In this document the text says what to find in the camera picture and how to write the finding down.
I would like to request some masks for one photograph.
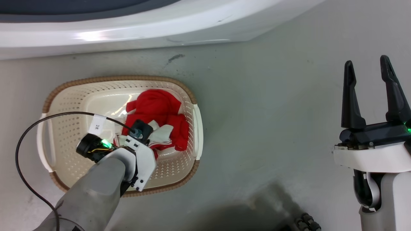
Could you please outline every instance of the gray robot arm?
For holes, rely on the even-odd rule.
[[[104,230],[120,200],[125,165],[108,158],[96,164],[57,202],[61,231]],[[56,218],[50,213],[35,231],[55,231]]]
[[[124,147],[103,155],[88,151],[96,140],[101,139],[87,134],[77,146],[79,154],[97,163],[57,202],[61,231],[104,230],[124,192],[129,187],[142,191],[156,167],[153,151],[131,136]],[[55,230],[54,212],[35,229]]]

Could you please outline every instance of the basket rim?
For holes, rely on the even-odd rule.
[[[190,89],[184,85],[182,82],[169,78],[169,77],[162,77],[162,76],[148,76],[148,75],[120,75],[120,76],[103,76],[103,77],[92,77],[92,78],[87,78],[87,79],[79,79],[79,80],[74,80],[70,82],[66,82],[61,84],[60,86],[56,87],[46,98],[44,105],[43,105],[43,113],[48,113],[50,111],[50,106],[51,103],[53,102],[54,98],[62,92],[64,89],[73,87],[73,86],[78,86],[78,85],[83,85],[83,84],[88,84],[88,83],[101,83],[101,82],[110,82],[110,81],[127,81],[127,80],[140,80],[140,81],[163,81],[163,82],[169,82],[169,83],[174,83],[177,86],[181,87],[189,96],[191,103],[192,104],[197,104],[197,100],[193,94],[193,92],[190,91]],[[169,184],[169,185],[164,185],[164,186],[159,186],[159,187],[154,187],[154,188],[149,188],[145,189],[142,192],[138,191],[126,191],[123,195],[123,197],[132,197],[132,196],[143,196],[143,195],[148,195],[148,194],[153,194],[153,193],[158,193],[158,192],[165,192],[169,191],[172,189],[176,189],[178,187],[181,187],[185,185],[196,173],[197,168],[200,164],[199,160],[194,160],[193,167],[191,168],[190,172],[180,181]],[[50,178],[54,182],[54,184],[63,192],[67,192],[70,188],[63,183],[60,178],[58,177],[56,171],[53,171],[50,173]]]
[[[78,79],[73,80],[70,82],[66,82],[61,84],[60,86],[56,87],[46,98],[43,104],[43,111],[42,113],[48,113],[50,111],[51,103],[53,102],[54,98],[62,92],[64,89],[69,87],[74,87],[78,85],[88,84],[88,83],[101,83],[101,82],[111,82],[111,81],[127,81],[127,80],[140,80],[140,81],[163,81],[174,83],[177,86],[181,87],[188,95],[191,100],[192,104],[197,104],[197,99],[194,96],[193,92],[184,85],[182,82],[169,78],[169,77],[162,77],[162,76],[149,76],[149,75],[120,75],[120,76],[103,76],[103,77],[92,77],[87,79]]]

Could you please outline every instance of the green led light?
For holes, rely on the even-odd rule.
[[[411,133],[411,128],[408,128],[408,127],[407,127],[407,131],[408,131],[408,133]]]
[[[102,144],[106,148],[112,148],[113,147],[113,145],[105,139],[102,140]]]

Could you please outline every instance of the basket handle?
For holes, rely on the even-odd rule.
[[[43,113],[40,119],[46,117],[47,114]],[[37,126],[37,152],[39,153],[40,160],[42,161],[43,166],[47,169],[48,172],[54,172],[52,165],[49,163],[46,153],[45,153],[45,148],[44,148],[44,122],[39,123]]]
[[[198,105],[193,106],[194,152],[197,153],[196,160],[199,160],[203,154],[203,121]]]

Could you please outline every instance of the white label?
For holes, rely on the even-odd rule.
[[[96,136],[100,135],[103,131],[103,124],[106,121],[106,117],[102,115],[94,115],[91,121],[90,127],[88,128],[88,133],[94,134]]]

